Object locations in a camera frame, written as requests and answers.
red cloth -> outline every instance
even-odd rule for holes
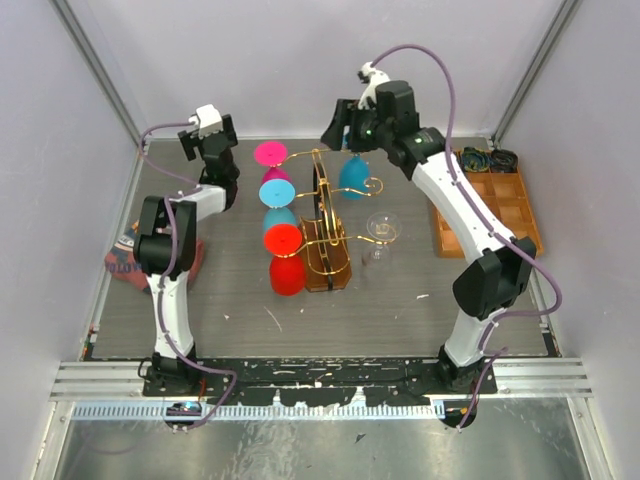
[[[150,293],[147,277],[142,272],[140,264],[133,258],[133,244],[138,224],[135,223],[116,242],[113,248],[107,253],[104,265],[112,277],[125,280],[133,284],[138,290]],[[188,284],[191,284],[200,272],[200,267],[204,260],[204,242],[196,240],[196,256],[189,271]]]

pink disc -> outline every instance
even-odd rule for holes
[[[287,147],[280,142],[264,142],[258,145],[253,156],[260,165],[275,167],[287,158]]]
[[[287,172],[285,172],[282,168],[271,167],[269,170],[267,170],[267,173],[264,174],[264,177],[262,177],[262,184],[264,185],[269,180],[275,179],[286,180],[287,182],[291,183],[291,177],[289,177]]]

gray wall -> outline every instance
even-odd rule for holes
[[[638,478],[640,3],[585,0],[507,133],[566,294],[612,456]]]
[[[560,0],[69,0],[137,124],[214,103],[243,136],[317,136],[338,97],[362,93],[366,61],[417,42],[456,82],[457,134],[491,132]],[[449,108],[437,66],[417,52],[384,62],[416,89],[425,125]]]
[[[80,348],[133,145],[48,2],[0,0],[0,469],[31,471]]]

wooden tray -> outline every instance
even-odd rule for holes
[[[543,254],[544,247],[520,172],[466,173],[466,176],[489,210],[517,238],[529,236],[536,244],[537,255]],[[438,255],[445,258],[463,258],[464,253],[456,236],[435,206],[433,218]]]

blue disc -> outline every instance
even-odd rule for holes
[[[296,196],[296,189],[291,182],[275,178],[265,182],[258,194],[267,207],[280,208],[289,205]]]
[[[344,164],[340,171],[340,188],[353,188],[360,192],[366,192],[367,186],[365,181],[371,176],[369,172],[369,165],[360,158],[360,155],[355,155],[348,162]],[[347,198],[360,198],[354,192],[341,192]]]
[[[297,226],[296,216],[287,207],[271,208],[267,211],[262,221],[262,233],[265,234],[271,227],[281,225],[283,223]]]

